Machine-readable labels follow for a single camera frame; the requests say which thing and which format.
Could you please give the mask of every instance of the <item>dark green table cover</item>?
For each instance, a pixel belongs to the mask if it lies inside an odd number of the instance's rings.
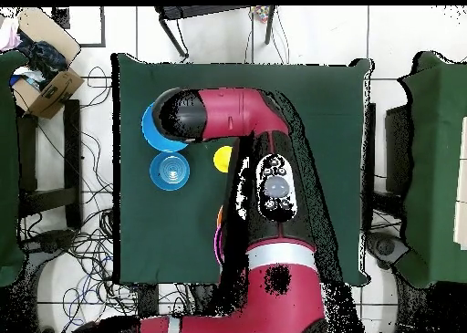
[[[414,72],[401,80],[413,122],[413,168],[402,235],[411,251],[396,267],[415,287],[436,281],[467,283],[467,251],[453,242],[467,65],[445,63],[431,52],[415,61]]]
[[[25,259],[16,240],[20,170],[10,78],[26,63],[26,57],[19,51],[0,53],[0,286],[13,284]]]
[[[118,54],[112,66],[119,78],[113,97],[119,97],[120,118],[121,282],[217,282],[213,235],[226,177],[214,168],[213,155],[233,140],[182,150],[190,179],[179,191],[164,192],[150,180],[158,152],[142,136],[141,117],[169,88],[248,87],[282,92],[301,116],[337,235],[342,275],[351,285],[366,284],[358,271],[358,242],[367,60],[353,67],[172,65]]]

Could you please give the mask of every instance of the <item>tiled floor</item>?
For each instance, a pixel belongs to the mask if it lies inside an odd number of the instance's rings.
[[[410,72],[411,60],[422,50],[437,50],[452,60],[467,56],[467,15],[462,8],[435,6],[281,6],[279,13],[287,35],[290,54],[285,57],[285,39],[278,19],[274,23],[277,48],[282,59],[290,64],[348,65],[356,58],[370,57],[374,60],[375,71],[370,82],[370,97],[377,104],[376,128],[376,174],[384,177],[385,144],[383,117],[387,109],[405,104],[407,96],[396,78]],[[88,9],[71,7],[70,34],[81,44],[101,43],[100,11],[98,7]],[[74,98],[86,104],[101,91],[104,94],[95,101],[105,98],[110,84],[110,54],[128,53],[146,62],[179,62],[180,57],[162,31],[153,7],[105,7],[105,47],[83,47],[71,67],[88,80]],[[175,22],[169,22],[174,35],[178,37]],[[190,62],[234,62],[245,61],[245,48],[251,30],[247,10],[195,17],[180,22],[185,44],[190,52]],[[254,22],[254,62],[280,63],[275,46],[264,44],[265,25]],[[246,61],[251,61],[251,43],[247,49]],[[91,69],[101,67],[103,70]],[[95,137],[101,147],[99,174],[106,182],[113,181],[112,171],[112,100],[109,97],[100,105],[83,109],[82,130]],[[42,120],[41,126],[62,149],[63,136],[60,116]],[[83,141],[97,153],[98,145],[84,136]],[[38,134],[39,159],[37,174],[40,189],[57,188],[63,185],[63,160],[51,147],[42,132]],[[89,149],[83,146],[84,201],[90,192],[100,187],[92,171],[93,159]],[[376,188],[384,191],[384,179],[375,179]],[[84,206],[85,216],[99,208],[112,206],[109,193],[98,193],[97,203],[91,201]],[[382,219],[375,217],[375,223]],[[87,224],[92,232],[98,221]],[[64,228],[64,211],[52,210],[36,226],[38,231]],[[363,288],[354,287],[353,295],[357,312],[368,333],[391,333],[397,313],[397,292],[391,272],[383,271],[375,259],[366,255],[365,271],[371,282]],[[49,263],[39,284],[39,316],[43,325],[50,325],[57,331],[65,326],[69,318],[62,306],[67,289],[81,285],[85,276],[79,263],[69,255],[63,255]],[[174,290],[173,286],[161,287],[161,312],[173,309],[178,294],[164,297]],[[65,308],[73,314],[76,306],[71,305],[73,297],[65,300]],[[77,318],[87,321],[103,312],[102,304],[84,305]],[[106,309],[101,317],[113,316],[114,310]]]

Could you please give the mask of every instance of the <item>black chair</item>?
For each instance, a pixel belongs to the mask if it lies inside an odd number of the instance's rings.
[[[188,52],[184,52],[179,42],[167,26],[166,20],[186,19],[187,17],[215,14],[222,11],[247,8],[249,5],[187,5],[187,6],[154,6],[159,14],[159,23],[181,57],[187,58]],[[271,39],[275,5],[269,6],[269,17],[267,19],[265,43],[268,45]]]

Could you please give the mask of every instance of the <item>blue cup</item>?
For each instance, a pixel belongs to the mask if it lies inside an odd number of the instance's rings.
[[[150,164],[152,182],[164,191],[176,191],[190,177],[190,165],[177,152],[159,153]]]
[[[142,134],[152,148],[163,152],[176,152],[186,148],[185,142],[172,141],[162,136],[154,125],[152,119],[152,102],[142,116],[141,127]]]

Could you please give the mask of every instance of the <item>black cable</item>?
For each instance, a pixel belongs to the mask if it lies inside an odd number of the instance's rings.
[[[42,218],[43,218],[42,213],[38,213],[38,215],[39,215],[39,219],[38,219],[37,221],[35,221],[33,224],[31,224],[31,225],[29,226],[29,228],[27,229],[27,236],[28,236],[29,238],[32,238],[32,237],[33,237],[33,236],[31,235],[31,230],[32,230],[32,228],[33,228],[36,224],[38,224],[40,221],[42,221]]]
[[[275,43],[274,30],[271,30],[271,31],[272,31],[271,34],[272,34],[272,37],[273,37],[273,43],[274,43],[275,51],[277,51],[277,54],[279,54],[279,57],[281,58],[281,62],[284,65],[284,60],[282,59],[281,53],[279,52],[279,49],[277,48],[277,44]]]
[[[251,35],[252,35],[252,32],[250,31],[250,34],[248,35],[248,40],[246,41],[246,49],[244,50],[244,63],[246,63],[246,51],[248,51],[248,45],[250,44]]]
[[[287,43],[286,62],[287,62],[287,65],[288,65],[288,64],[290,64],[290,48],[288,46],[287,35],[285,34],[284,28],[282,27],[281,16],[279,15],[279,6],[277,6],[276,12],[277,12],[277,18],[279,19],[279,24],[281,25],[281,28],[282,28],[282,33],[284,34],[285,42]]]
[[[177,28],[179,29],[180,39],[182,40],[183,47],[185,47],[185,51],[186,51],[185,58],[180,62],[180,63],[183,63],[188,58],[189,54],[188,54],[188,48],[185,46],[185,41],[183,40],[183,35],[180,30],[179,19],[177,19]]]

